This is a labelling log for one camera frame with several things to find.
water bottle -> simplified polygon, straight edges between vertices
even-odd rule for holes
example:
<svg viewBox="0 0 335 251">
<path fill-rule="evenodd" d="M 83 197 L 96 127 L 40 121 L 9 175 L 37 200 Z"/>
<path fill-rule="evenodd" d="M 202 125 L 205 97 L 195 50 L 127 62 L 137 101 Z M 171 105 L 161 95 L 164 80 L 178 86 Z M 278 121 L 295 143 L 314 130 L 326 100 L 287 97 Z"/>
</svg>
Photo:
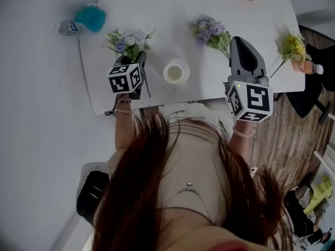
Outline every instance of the water bottle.
<svg viewBox="0 0 335 251">
<path fill-rule="evenodd" d="M 293 68 L 297 72 L 306 74 L 323 74 L 323 67 L 319 64 L 314 64 L 312 61 L 292 61 Z"/>
<path fill-rule="evenodd" d="M 65 36 L 76 35 L 80 33 L 82 26 L 80 23 L 76 23 L 71 20 L 63 20 L 61 23 L 56 24 L 55 29 L 58 30 L 59 34 Z"/>
</svg>

white flower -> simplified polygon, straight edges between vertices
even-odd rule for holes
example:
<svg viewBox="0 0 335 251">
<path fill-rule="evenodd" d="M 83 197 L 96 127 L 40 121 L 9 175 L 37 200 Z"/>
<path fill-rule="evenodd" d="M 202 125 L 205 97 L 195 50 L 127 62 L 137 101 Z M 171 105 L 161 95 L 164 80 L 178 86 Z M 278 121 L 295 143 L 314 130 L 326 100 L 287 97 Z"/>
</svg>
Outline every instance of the white flower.
<svg viewBox="0 0 335 251">
<path fill-rule="evenodd" d="M 135 44 L 135 38 L 134 37 L 126 37 L 125 42 L 127 45 L 134 45 Z"/>
<path fill-rule="evenodd" d="M 146 38 L 143 38 L 143 39 L 139 40 L 138 45 L 144 46 L 146 41 L 147 41 Z"/>
<path fill-rule="evenodd" d="M 151 47 L 151 40 L 150 40 L 150 39 L 147 39 L 147 41 L 146 41 L 146 45 L 147 45 L 148 47 Z"/>
</svg>

white cup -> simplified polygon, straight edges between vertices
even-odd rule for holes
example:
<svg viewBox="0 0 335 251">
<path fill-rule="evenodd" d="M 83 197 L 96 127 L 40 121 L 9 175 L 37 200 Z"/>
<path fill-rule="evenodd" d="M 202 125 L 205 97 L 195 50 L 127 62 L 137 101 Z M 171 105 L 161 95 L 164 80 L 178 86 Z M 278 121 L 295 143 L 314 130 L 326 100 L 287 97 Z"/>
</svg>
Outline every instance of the white cup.
<svg viewBox="0 0 335 251">
<path fill-rule="evenodd" d="M 189 77 L 189 66 L 183 60 L 171 60 L 164 68 L 163 77 L 170 84 L 183 84 Z"/>
</svg>

white table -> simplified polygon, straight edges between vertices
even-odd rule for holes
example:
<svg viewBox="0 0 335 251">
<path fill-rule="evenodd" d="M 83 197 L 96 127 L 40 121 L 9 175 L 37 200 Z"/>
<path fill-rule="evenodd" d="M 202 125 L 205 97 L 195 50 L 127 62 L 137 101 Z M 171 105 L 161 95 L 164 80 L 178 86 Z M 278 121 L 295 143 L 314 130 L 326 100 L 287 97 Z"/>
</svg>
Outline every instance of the white table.
<svg viewBox="0 0 335 251">
<path fill-rule="evenodd" d="M 275 42 L 278 34 L 285 28 L 299 32 L 290 0 L 107 0 L 100 7 L 107 13 L 102 30 L 80 35 L 88 91 L 97 115 L 111 110 L 115 101 L 106 76 L 115 54 L 101 48 L 106 33 L 115 28 L 157 29 L 145 67 L 151 98 L 143 87 L 141 99 L 132 102 L 134 109 L 225 97 L 223 82 L 231 73 L 228 59 L 217 50 L 197 46 L 189 28 L 200 15 L 220 20 L 233 36 L 249 41 L 263 56 L 268 76 L 281 63 Z M 190 77 L 183 85 L 168 84 L 162 77 L 163 68 L 174 58 L 190 66 Z M 275 93 L 302 91 L 305 77 L 287 62 L 270 80 L 270 86 Z"/>
</svg>

long brown hair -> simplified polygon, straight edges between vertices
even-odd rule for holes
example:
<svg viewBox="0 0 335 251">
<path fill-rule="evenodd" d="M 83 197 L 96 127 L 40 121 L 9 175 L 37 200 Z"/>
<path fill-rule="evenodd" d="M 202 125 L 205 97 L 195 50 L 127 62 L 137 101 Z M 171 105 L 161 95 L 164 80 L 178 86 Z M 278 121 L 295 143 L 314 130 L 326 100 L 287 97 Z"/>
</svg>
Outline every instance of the long brown hair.
<svg viewBox="0 0 335 251">
<path fill-rule="evenodd" d="M 121 157 L 98 209 L 92 251 L 157 248 L 161 225 L 158 188 L 175 142 L 170 147 L 168 143 L 169 125 L 160 114 L 136 120 L 135 138 Z M 247 164 L 229 147 L 225 136 L 219 136 L 218 146 L 231 187 L 222 227 L 246 241 L 271 242 L 276 249 L 279 243 L 274 234 L 278 231 L 280 248 L 292 249 L 282 220 L 283 194 L 274 176 L 263 169 L 251 178 Z"/>
</svg>

